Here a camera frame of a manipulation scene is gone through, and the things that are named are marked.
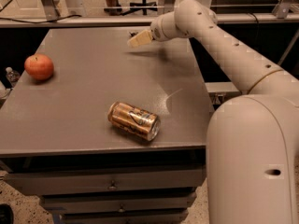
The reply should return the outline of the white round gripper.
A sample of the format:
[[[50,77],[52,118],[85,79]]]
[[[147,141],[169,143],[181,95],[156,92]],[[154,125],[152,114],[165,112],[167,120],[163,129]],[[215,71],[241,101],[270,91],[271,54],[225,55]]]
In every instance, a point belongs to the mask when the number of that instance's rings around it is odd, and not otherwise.
[[[150,30],[138,32],[138,35],[130,37],[127,45],[130,48],[148,45],[153,38],[157,41],[166,41],[178,36],[173,13],[165,13],[158,16],[150,25]]]

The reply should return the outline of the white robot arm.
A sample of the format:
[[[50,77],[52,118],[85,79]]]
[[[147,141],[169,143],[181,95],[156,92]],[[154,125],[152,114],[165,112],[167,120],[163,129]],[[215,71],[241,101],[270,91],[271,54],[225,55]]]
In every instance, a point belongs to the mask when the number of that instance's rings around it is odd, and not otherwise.
[[[299,80],[223,31],[194,0],[157,17],[130,47],[195,38],[240,90],[213,114],[206,135],[210,224],[298,224]]]

